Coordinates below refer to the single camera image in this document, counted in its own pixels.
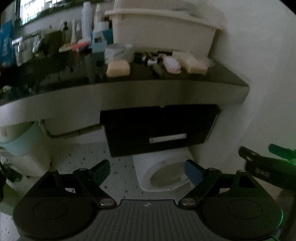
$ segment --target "toilet bowl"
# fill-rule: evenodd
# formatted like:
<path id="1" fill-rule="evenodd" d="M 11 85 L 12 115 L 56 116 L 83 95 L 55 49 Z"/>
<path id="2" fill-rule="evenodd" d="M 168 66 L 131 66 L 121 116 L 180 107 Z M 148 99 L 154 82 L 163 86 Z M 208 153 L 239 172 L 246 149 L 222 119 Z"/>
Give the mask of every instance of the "toilet bowl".
<path id="1" fill-rule="evenodd" d="M 193 157 L 188 147 L 133 155 L 139 186 L 147 192 L 175 190 L 189 182 L 185 161 Z"/>

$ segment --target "black countertop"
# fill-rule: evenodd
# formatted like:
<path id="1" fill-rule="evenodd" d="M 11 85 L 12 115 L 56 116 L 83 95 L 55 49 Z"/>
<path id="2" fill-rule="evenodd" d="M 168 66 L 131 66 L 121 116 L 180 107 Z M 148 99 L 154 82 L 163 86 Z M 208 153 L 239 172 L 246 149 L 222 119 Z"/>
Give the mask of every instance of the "black countertop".
<path id="1" fill-rule="evenodd" d="M 32 59 L 20 67 L 13 66 L 1 70 L 0 83 L 12 87 L 10 91 L 0 94 L 0 106 L 25 97 L 51 92 L 64 88 L 119 81 L 139 80 L 192 80 L 224 83 L 248 87 L 248 84 L 222 64 L 214 61 L 206 75 L 181 74 L 156 75 L 144 64 L 131 64 L 131 74 L 127 77 L 107 78 L 107 65 L 104 54 L 90 53 L 79 55 L 72 51 L 42 59 Z"/>

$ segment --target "drawer handle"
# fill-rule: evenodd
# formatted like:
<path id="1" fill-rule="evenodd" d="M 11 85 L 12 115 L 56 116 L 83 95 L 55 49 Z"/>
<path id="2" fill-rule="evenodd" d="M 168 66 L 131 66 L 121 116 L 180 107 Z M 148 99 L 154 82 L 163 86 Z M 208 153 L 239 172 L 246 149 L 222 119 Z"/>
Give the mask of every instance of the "drawer handle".
<path id="1" fill-rule="evenodd" d="M 150 142 L 150 144 L 153 144 L 153 143 L 159 143 L 159 142 L 186 139 L 186 137 L 187 137 L 186 133 L 170 135 L 170 136 L 164 136 L 164 137 L 151 137 L 149 142 Z"/>

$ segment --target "black drawer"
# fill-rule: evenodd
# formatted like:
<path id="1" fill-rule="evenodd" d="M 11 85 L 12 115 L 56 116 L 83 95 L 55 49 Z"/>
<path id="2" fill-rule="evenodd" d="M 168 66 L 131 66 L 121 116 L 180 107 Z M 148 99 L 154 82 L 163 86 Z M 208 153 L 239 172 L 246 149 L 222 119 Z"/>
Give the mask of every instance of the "black drawer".
<path id="1" fill-rule="evenodd" d="M 219 112 L 216 105 L 194 104 L 108 110 L 101 124 L 111 156 L 118 157 L 204 143 Z"/>

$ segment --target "ribbed black surface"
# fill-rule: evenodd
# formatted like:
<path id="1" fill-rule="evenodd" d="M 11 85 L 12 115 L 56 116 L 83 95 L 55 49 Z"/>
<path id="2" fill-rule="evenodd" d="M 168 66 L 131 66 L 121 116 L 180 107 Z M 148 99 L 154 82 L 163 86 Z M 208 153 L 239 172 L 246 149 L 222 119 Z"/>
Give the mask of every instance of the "ribbed black surface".
<path id="1" fill-rule="evenodd" d="M 21 238 L 19 241 L 30 241 Z M 65 241 L 227 241 L 211 232 L 194 211 L 174 201 L 123 200 L 99 212 L 85 231 Z"/>

